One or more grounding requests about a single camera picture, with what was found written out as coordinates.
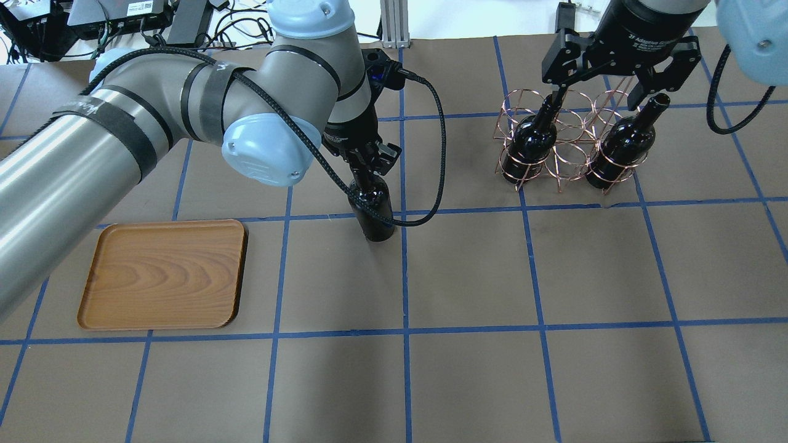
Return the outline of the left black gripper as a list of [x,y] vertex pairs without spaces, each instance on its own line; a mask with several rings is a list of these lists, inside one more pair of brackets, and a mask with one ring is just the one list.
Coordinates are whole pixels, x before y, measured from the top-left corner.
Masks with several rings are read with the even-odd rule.
[[396,165],[402,152],[398,145],[383,141],[377,121],[329,122],[324,127],[323,146],[329,154],[341,157],[353,174],[367,173],[382,178]]

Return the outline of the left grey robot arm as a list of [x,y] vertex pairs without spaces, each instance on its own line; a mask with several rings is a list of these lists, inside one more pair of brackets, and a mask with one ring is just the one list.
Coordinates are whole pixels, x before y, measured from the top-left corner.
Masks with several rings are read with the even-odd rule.
[[363,50],[347,1],[268,1],[274,40],[258,68],[178,47],[133,50],[2,160],[2,317],[183,138],[219,146],[241,175],[292,187],[319,148],[383,176],[401,149],[374,103],[400,72]]

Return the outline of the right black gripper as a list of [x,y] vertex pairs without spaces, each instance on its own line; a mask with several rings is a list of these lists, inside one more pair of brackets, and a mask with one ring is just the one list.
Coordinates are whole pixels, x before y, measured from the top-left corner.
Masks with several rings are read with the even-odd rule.
[[638,78],[627,96],[635,111],[649,95],[679,90],[702,59],[698,37],[688,34],[701,1],[611,1],[586,37],[575,30],[576,9],[570,1],[557,6],[555,40],[541,63],[556,111],[571,85],[601,75]]

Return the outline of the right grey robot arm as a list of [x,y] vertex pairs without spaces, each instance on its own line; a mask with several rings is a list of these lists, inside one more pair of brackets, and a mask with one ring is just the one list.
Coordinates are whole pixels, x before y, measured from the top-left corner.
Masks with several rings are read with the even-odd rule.
[[[749,79],[786,85],[786,2],[718,1],[717,26]],[[589,37],[574,30],[573,6],[560,3],[555,40],[541,63],[544,83],[568,88],[595,76],[636,76],[628,107],[674,92],[701,61],[688,31],[706,1],[611,1]]]

